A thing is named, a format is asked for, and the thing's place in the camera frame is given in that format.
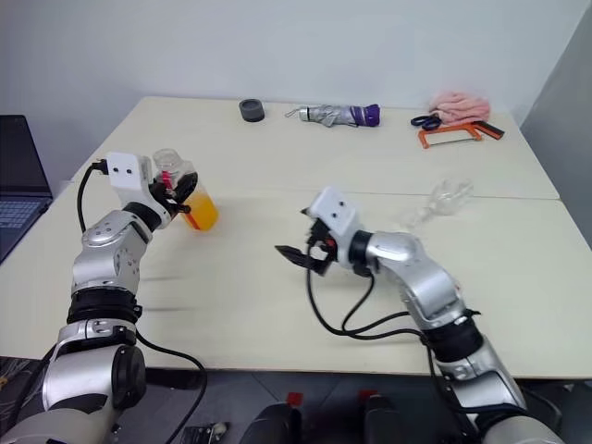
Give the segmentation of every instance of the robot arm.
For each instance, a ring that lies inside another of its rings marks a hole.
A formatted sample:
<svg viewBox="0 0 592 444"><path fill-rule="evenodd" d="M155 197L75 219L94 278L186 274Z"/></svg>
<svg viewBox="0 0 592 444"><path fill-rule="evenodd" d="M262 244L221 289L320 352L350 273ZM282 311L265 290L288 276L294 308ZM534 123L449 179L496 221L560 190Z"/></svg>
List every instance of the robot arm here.
<svg viewBox="0 0 592 444"><path fill-rule="evenodd" d="M526 439L537 443L535 438L541 443L562 443L544 425L526 416L522 393L477 329L475 312L467 309L455 280L426 255L415 236L364 231L355 208L332 188L324 189L303 211L314 220L309 245L327 252L325 260L314 259L314 271L322 275L337 261L355 272L370 268L383 273L401 289L402 301L448 381L452 395L448 405L459 415L467 433L485 436L487 444ZM300 251L278 249L293 263L308 264Z"/></svg>
<svg viewBox="0 0 592 444"><path fill-rule="evenodd" d="M196 178L167 190L153 180L148 157L111 153L107 166L123 210L82 235L68 324L43 380L45 412L17 424L1 444L101 444L146 390L142 352L135 347L140 261L153 231L189 210L182 203Z"/></svg>

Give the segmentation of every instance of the floor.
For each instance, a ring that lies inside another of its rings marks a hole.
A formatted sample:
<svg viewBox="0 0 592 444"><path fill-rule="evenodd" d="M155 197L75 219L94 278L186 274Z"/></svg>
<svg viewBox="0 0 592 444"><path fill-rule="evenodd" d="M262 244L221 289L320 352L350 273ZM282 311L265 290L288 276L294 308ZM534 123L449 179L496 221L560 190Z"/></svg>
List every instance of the floor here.
<svg viewBox="0 0 592 444"><path fill-rule="evenodd" d="M16 378L0 390L0 403L13 399L22 381L23 377ZM524 381L523 384L561 407L561 436L566 443L592 442L591 387L584 383L566 386L543 381ZM225 371L209 373L208 390L188 426L227 422L229 429L223 442L236 444L259 412L267 405L285 401L292 392L303 395L300 406L303 442L360 443L359 399L374 390L389 397L400 408L413 444L436 444L455 431L449 412L435 397L426 377ZM150 385L140 403L121 416L117 443L165 442L187 412L195 394L192 389ZM547 408L536 401L529 404L534 415L543 421L549 420ZM23 416L40 410L41 399L37 396L23 409ZM180 443L180 436L174 442Z"/></svg>

